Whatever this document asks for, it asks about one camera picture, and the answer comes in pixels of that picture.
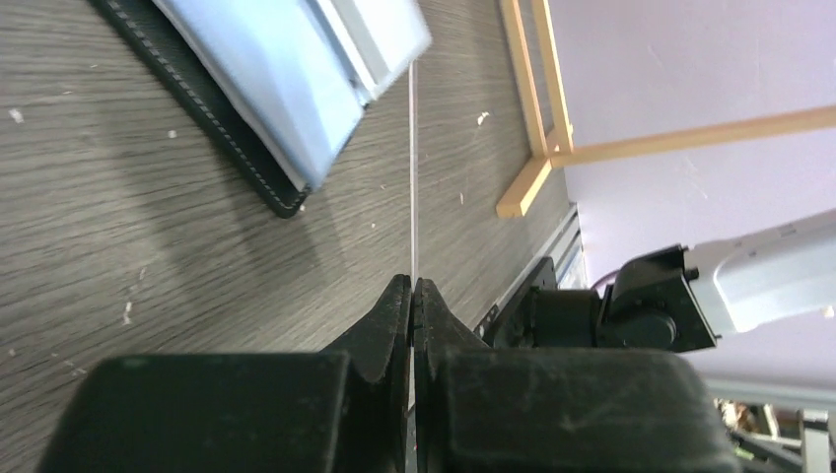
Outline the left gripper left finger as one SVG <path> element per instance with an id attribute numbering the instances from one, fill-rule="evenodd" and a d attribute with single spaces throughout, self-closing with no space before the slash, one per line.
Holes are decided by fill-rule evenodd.
<path id="1" fill-rule="evenodd" d="M 401 472 L 411 282 L 317 352 L 136 355 L 91 370 L 42 472 Z"/>

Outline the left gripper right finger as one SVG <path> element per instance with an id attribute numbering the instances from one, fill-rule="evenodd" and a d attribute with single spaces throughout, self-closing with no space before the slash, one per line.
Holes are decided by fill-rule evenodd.
<path id="1" fill-rule="evenodd" d="M 421 279 L 414 318 L 421 472 L 737 472 L 706 386 L 654 350 L 492 349 Z"/>

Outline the gold credit card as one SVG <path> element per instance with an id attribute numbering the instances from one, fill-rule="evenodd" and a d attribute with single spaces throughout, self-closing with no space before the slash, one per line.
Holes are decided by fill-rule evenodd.
<path id="1" fill-rule="evenodd" d="M 412 289 L 415 289 L 419 274 L 419 242 L 418 242 L 418 91 L 417 91 L 417 62 L 408 68 L 408 111 L 409 111 L 409 201 L 410 201 L 410 278 Z M 408 441 L 410 451 L 409 466 L 416 472 L 420 471 L 419 455 L 417 452 L 417 355 L 411 348 L 410 367 L 410 416 Z"/>

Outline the black card holder wallet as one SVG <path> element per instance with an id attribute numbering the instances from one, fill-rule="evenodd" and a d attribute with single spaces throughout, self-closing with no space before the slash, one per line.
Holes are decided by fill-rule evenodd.
<path id="1" fill-rule="evenodd" d="M 95 3 L 280 218 L 431 44 L 415 1 Z"/>

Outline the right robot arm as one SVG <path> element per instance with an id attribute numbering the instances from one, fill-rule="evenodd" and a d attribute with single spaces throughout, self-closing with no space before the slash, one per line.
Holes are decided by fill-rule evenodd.
<path id="1" fill-rule="evenodd" d="M 542 258 L 476 334 L 493 348 L 673 353 L 835 304 L 835 213 L 626 262 L 604 291 L 560 289 Z"/>

